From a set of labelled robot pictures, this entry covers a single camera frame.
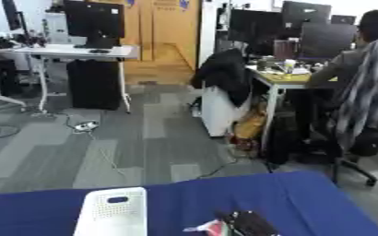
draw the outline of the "white wall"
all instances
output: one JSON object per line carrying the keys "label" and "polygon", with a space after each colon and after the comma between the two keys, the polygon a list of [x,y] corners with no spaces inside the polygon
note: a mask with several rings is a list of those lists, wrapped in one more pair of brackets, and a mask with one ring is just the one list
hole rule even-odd
{"label": "white wall", "polygon": [[[296,2],[306,2],[314,4],[327,4],[332,6],[332,14],[334,15],[352,15],[357,16],[357,21],[364,12],[378,9],[378,0],[294,0]],[[202,25],[200,37],[199,65],[214,52],[215,47],[215,27],[217,18],[217,8],[222,3],[229,0],[212,0],[208,2],[204,0],[202,12]],[[236,6],[245,3],[251,4],[252,10],[272,10],[273,0],[232,0]]]}
{"label": "white wall", "polygon": [[[48,9],[52,0],[14,0],[18,11],[24,12],[29,30],[42,31],[42,19],[44,11]],[[4,13],[2,1],[0,0],[0,32],[9,31]]]}

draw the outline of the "person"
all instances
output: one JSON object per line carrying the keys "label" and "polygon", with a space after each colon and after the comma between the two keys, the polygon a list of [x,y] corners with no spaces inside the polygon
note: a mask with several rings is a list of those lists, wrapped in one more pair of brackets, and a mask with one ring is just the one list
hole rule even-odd
{"label": "person", "polygon": [[344,91],[357,74],[366,54],[366,46],[378,40],[378,10],[366,12],[358,26],[356,35],[357,48],[345,51],[331,60],[328,65],[312,74],[307,83],[307,90],[294,91],[290,96],[295,107],[299,137],[303,143],[310,141],[311,123],[315,105],[321,107],[339,107],[345,99]]}

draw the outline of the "yellow bag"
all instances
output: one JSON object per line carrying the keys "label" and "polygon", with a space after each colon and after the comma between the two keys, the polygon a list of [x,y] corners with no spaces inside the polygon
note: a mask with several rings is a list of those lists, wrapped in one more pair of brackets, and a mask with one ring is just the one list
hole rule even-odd
{"label": "yellow bag", "polygon": [[263,130],[266,113],[263,110],[250,110],[234,127],[233,133],[240,139],[256,138]]}

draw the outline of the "gray carpet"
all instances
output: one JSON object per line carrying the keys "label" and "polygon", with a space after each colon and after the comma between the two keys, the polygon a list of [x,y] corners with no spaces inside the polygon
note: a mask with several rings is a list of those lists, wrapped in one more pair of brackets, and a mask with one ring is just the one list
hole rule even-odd
{"label": "gray carpet", "polygon": [[[210,173],[232,161],[222,140],[210,139],[187,103],[194,96],[182,86],[131,86],[132,114],[66,109],[71,123],[97,120],[97,140],[77,135],[65,126],[65,117],[32,117],[18,109],[0,112],[0,124],[21,132],[0,139],[0,193],[62,188],[94,188],[174,183]],[[49,109],[69,107],[66,98],[51,99]],[[114,162],[111,168],[102,152]],[[361,165],[378,177],[378,156]],[[318,170],[322,167],[291,163],[278,171]],[[243,160],[214,177],[266,172],[259,161]],[[378,184],[344,171],[341,189],[378,223]]]}

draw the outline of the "chair wheel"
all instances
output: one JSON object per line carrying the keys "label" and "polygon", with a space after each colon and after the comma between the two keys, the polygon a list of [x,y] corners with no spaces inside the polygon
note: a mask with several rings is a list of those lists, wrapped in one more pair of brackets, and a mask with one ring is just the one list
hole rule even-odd
{"label": "chair wheel", "polygon": [[377,183],[376,180],[372,180],[372,179],[370,179],[370,180],[368,180],[368,181],[365,183],[365,185],[367,185],[367,186],[369,186],[369,187],[374,187],[376,183]]}

